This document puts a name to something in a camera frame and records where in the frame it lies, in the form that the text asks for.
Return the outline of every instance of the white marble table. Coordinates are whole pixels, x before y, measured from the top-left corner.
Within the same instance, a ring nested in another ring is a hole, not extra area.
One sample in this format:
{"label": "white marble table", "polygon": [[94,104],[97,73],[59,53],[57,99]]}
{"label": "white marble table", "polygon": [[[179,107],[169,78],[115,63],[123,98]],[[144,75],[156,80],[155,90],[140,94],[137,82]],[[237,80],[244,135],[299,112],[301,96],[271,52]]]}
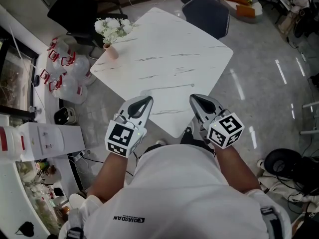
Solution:
{"label": "white marble table", "polygon": [[194,117],[191,94],[208,95],[233,51],[194,25],[152,8],[133,31],[113,46],[119,58],[103,54],[91,68],[123,99],[150,95],[150,119],[179,137]]}

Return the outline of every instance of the gray floor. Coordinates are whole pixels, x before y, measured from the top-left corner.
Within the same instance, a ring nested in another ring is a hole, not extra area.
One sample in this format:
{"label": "gray floor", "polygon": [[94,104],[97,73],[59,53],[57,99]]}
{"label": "gray floor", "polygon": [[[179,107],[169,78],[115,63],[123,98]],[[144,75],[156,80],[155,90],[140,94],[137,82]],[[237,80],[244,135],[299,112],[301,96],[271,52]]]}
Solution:
{"label": "gray floor", "polygon": [[[159,1],[157,5],[150,5],[151,3],[153,2],[126,7],[123,11],[134,21],[156,6],[185,19],[180,0],[166,0],[164,3]],[[313,101],[307,78],[319,73],[319,58],[315,52],[315,49],[318,50],[315,45],[318,37],[313,34],[308,40],[295,40],[299,50],[307,57],[305,63],[299,51],[281,37],[274,25],[277,12],[270,9],[271,5],[265,6],[264,18],[257,24],[247,24],[231,17],[228,35],[221,41],[234,51],[234,55],[210,94],[224,107],[235,112],[245,124],[245,131],[235,147],[255,174],[259,172],[257,160],[273,149],[290,148],[302,153],[311,138],[300,137],[299,131],[311,130],[315,125],[312,118],[315,109],[313,113],[310,109],[302,110],[302,104]],[[88,157],[104,161],[107,156],[104,137],[108,123],[123,99],[99,80],[89,86],[88,91],[87,100],[83,104],[71,106],[75,107],[79,117],[86,147],[91,150]],[[314,98],[319,100],[314,87],[313,93]],[[148,135],[136,151],[138,156],[159,138],[164,138],[169,143],[178,143],[178,139],[172,138],[151,121],[148,122],[147,129]],[[319,147],[315,139],[314,137],[313,144],[307,149],[307,155]],[[81,179],[87,188],[102,164],[91,161],[86,164],[79,160],[77,165],[84,173],[81,174]],[[129,158],[128,171],[133,173],[134,168],[135,158],[132,155]],[[127,180],[130,181],[130,175],[127,175]]]}

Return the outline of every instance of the window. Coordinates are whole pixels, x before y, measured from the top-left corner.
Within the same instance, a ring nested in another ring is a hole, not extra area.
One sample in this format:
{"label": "window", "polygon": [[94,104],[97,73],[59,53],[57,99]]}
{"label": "window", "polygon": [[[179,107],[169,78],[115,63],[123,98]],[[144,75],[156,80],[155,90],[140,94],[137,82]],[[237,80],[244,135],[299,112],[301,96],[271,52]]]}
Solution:
{"label": "window", "polygon": [[33,105],[34,68],[38,54],[16,40],[23,58],[18,54],[13,37],[0,27],[0,106],[28,111]]}

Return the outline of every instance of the pink vase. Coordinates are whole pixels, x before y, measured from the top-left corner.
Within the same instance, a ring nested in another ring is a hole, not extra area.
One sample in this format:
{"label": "pink vase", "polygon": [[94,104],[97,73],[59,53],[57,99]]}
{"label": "pink vase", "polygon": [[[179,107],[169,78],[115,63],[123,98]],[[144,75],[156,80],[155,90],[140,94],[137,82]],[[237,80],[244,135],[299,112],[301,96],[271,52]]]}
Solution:
{"label": "pink vase", "polygon": [[105,43],[103,45],[103,48],[111,59],[116,60],[119,57],[118,52],[112,45]]}

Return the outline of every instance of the white t-shirt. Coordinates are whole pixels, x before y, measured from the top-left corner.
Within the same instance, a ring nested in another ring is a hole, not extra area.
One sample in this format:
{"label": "white t-shirt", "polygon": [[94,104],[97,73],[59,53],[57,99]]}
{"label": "white t-shirt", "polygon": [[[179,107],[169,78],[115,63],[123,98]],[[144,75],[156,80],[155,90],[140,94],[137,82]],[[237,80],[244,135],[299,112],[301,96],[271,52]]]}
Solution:
{"label": "white t-shirt", "polygon": [[267,239],[263,206],[274,207],[290,239],[282,207],[261,190],[233,189],[209,151],[179,144],[144,154],[129,186],[104,204],[89,196],[79,212],[87,239]]}

